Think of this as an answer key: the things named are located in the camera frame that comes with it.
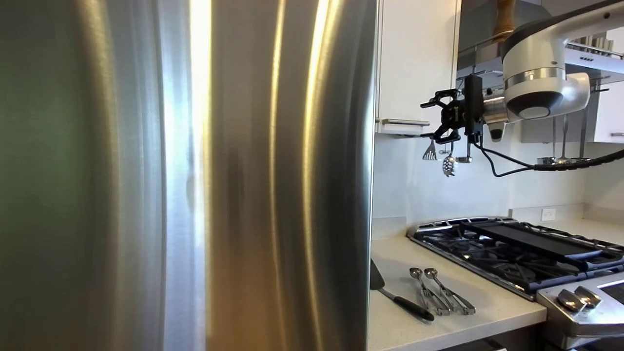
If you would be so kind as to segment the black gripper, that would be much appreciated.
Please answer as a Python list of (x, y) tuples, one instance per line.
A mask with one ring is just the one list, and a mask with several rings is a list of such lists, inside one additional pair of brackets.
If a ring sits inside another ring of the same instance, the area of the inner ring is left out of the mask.
[[(482, 142), (484, 128), (484, 93), (482, 93), (482, 77), (478, 74), (468, 74), (462, 77), (459, 91), (457, 89), (439, 89), (435, 91), (422, 109), (427, 107), (459, 107), (461, 105), (461, 120), (466, 138), (472, 144)], [(433, 132), (425, 132), (425, 138), (431, 138), (437, 144), (457, 142), (461, 132), (457, 126), (441, 124)]]

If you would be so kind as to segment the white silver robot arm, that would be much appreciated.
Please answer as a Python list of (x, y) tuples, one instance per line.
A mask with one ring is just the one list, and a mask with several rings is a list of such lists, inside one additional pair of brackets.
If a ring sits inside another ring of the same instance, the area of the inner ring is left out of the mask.
[(501, 62), (503, 85), (496, 97), (486, 97), (482, 77), (464, 75), (464, 97), (459, 89), (439, 89), (423, 107), (441, 107), (441, 124), (429, 132), (439, 144), (459, 140), (464, 128), (470, 140), (482, 124), (509, 118), (550, 118), (585, 109), (591, 99), (587, 72), (566, 68), (566, 44), (578, 36), (622, 25), (622, 0), (599, 0), (568, 13), (515, 25), (517, 0), (498, 0), (494, 33)]

